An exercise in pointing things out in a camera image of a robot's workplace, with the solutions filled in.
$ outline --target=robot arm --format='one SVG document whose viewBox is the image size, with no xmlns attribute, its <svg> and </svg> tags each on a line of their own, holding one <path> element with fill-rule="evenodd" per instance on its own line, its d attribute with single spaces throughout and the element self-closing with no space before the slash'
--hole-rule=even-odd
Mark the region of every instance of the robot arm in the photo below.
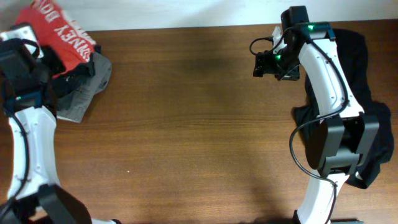
<svg viewBox="0 0 398 224">
<path fill-rule="evenodd" d="M 57 99 L 51 88 L 51 71 L 28 51 L 30 40 L 0 42 L 3 109 L 14 138 L 14 169 L 8 201 L 0 208 L 0 223 L 28 223 L 45 210 L 45 223 L 115 224 L 117 220 L 91 219 L 87 208 L 60 187 L 55 167 L 54 134 Z"/>
<path fill-rule="evenodd" d="M 317 99 L 319 117 L 297 127 L 290 151 L 297 165 L 311 178 L 305 199 L 295 211 L 295 223 L 330 223 L 338 192 L 369 152 L 379 128 L 377 118 L 364 114 L 353 96 L 338 60 L 337 45 L 327 22 L 309 22 L 305 6 L 291 7 L 281 15 L 284 33 L 276 27 L 274 48 L 254 53 L 255 77 L 273 74 L 278 80 L 298 80 L 303 65 Z M 308 171 L 296 160 L 293 137 L 300 128 L 319 121 L 305 146 Z"/>
</svg>

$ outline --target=black cable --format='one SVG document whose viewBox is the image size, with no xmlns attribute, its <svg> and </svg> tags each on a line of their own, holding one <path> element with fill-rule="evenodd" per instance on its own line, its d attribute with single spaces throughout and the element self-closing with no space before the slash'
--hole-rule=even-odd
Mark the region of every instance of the black cable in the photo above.
<svg viewBox="0 0 398 224">
<path fill-rule="evenodd" d="M 6 204 L 4 204 L 4 206 L 1 208 L 0 222 L 6 216 L 7 212 L 11 208 L 12 204 L 15 202 L 17 196 L 19 195 L 19 193 L 24 188 L 24 186 L 25 186 L 25 184 L 27 182 L 28 175 L 29 175 L 29 162 L 30 162 L 29 161 L 29 145 L 28 145 L 28 141 L 27 141 L 27 133 L 26 133 L 26 131 L 24 129 L 24 126 L 21 124 L 21 122 L 15 116 L 14 113 L 11 113 L 10 111 L 8 111 L 5 108 L 3 108 L 3 110 L 4 110 L 4 112 L 6 113 L 7 116 L 10 116 L 10 117 L 12 117 L 14 119 L 14 121 L 17 123 L 19 129 L 21 130 L 21 135 L 22 135 L 22 138 L 24 139 L 24 144 L 25 144 L 25 172 L 24 172 L 24 178 L 21 180 L 21 185 L 19 186 L 19 189 L 17 190 L 17 192 L 13 196 L 11 196 L 8 199 Z"/>
<path fill-rule="evenodd" d="M 288 30 L 291 30 L 291 29 L 292 29 L 291 27 L 287 28 L 287 29 L 285 30 L 285 32 L 282 34 L 282 36 L 280 37 L 278 43 L 276 43 L 275 47 L 273 47 L 271 50 L 269 50 L 269 51 L 267 51 L 267 52 L 255 53 L 255 52 L 253 52 L 252 46 L 253 46 L 254 43 L 256 43 L 256 42 L 259 41 L 259 40 L 272 40 L 272 37 L 261 37 L 261 38 L 257 38 L 256 40 L 252 41 L 251 44 L 250 44 L 250 46 L 249 46 L 250 53 L 252 53 L 252 54 L 255 55 L 255 56 L 264 56 L 264 55 L 266 55 L 266 54 L 272 54 L 273 51 L 280 45 L 280 43 L 282 43 L 283 39 L 285 38 L 285 36 L 286 36 L 286 34 L 287 34 L 287 31 L 288 31 Z"/>
<path fill-rule="evenodd" d="M 335 116 L 335 115 L 340 114 L 340 113 L 341 113 L 342 111 L 344 111 L 344 110 L 346 109 L 346 107 L 348 106 L 348 104 L 349 104 L 349 99 L 348 99 L 347 87 L 345 86 L 345 82 L 344 82 L 344 80 L 343 80 L 343 77 L 341 76 L 341 73 L 340 73 L 339 70 L 337 69 L 337 66 L 335 65 L 334 61 L 333 61 L 333 60 L 332 60 L 332 59 L 331 59 L 331 58 L 330 58 L 330 57 L 329 57 L 329 56 L 328 56 L 316 43 L 314 43 L 314 41 L 313 41 L 312 39 L 307 39 L 307 42 L 308 42 L 309 44 L 312 44 L 312 45 L 322 54 L 322 56 L 324 56 L 324 57 L 326 58 L 326 60 L 328 61 L 328 63 L 330 63 L 330 65 L 332 66 L 332 68 L 334 69 L 334 71 L 335 71 L 336 74 L 337 74 L 337 77 L 338 77 L 338 79 L 339 79 L 339 82 L 340 82 L 341 87 L 342 87 L 343 92 L 344 92 L 344 102 L 341 104 L 341 108 L 340 108 L 340 109 L 338 109 L 337 111 L 335 111 L 335 112 L 333 112 L 333 113 L 330 113 L 330 114 L 327 114 L 327 115 L 324 115 L 324 116 L 320 116 L 320 117 L 318 117 L 318 118 L 316 118 L 316 119 L 314 119 L 314 120 L 311 120 L 311 121 L 308 121 L 308 122 L 306 122 L 306 123 L 304 123 L 304 124 L 301 124 L 299 127 L 295 128 L 295 129 L 293 130 L 292 134 L 290 135 L 290 139 L 289 139 L 290 153 L 291 153 L 291 155 L 292 155 L 292 157 L 293 157 L 294 162 L 297 164 L 298 168 L 300 168 L 303 172 L 305 172 L 306 174 L 308 174 L 310 177 L 316 178 L 316 179 L 318 179 L 318 180 L 327 181 L 327 182 L 329 182 L 329 183 L 333 186 L 333 201 L 332 201 L 332 204 L 331 204 L 331 208 L 330 208 L 330 212 L 329 212 L 328 218 L 326 219 L 326 222 L 325 222 L 325 224 L 327 224 L 327 223 L 329 222 L 330 218 L 331 218 L 331 215 L 332 215 L 332 213 L 333 213 L 333 209 L 335 208 L 335 203 L 336 203 L 336 199 L 337 199 L 337 184 L 336 184 L 334 181 L 330 180 L 330 179 L 323 178 L 323 177 L 320 177 L 320 176 L 318 176 L 318 175 L 315 175 L 315 174 L 311 173 L 310 171 L 306 170 L 306 168 L 304 168 L 304 167 L 299 163 L 299 161 L 297 160 L 297 158 L 296 158 L 296 156 L 295 156 L 295 154 L 294 154 L 294 150 L 293 150 L 293 139 L 294 139 L 294 136 L 296 135 L 296 133 L 297 133 L 300 129 L 304 128 L 305 126 L 307 126 L 307 125 L 309 125 L 309 124 L 312 124 L 312 123 L 315 123 L 315 122 L 317 122 L 317 121 L 320 121 L 320 120 L 323 120 L 323 119 L 326 119 L 326 118 L 330 118 L 330 117 L 332 117 L 332 116 Z"/>
</svg>

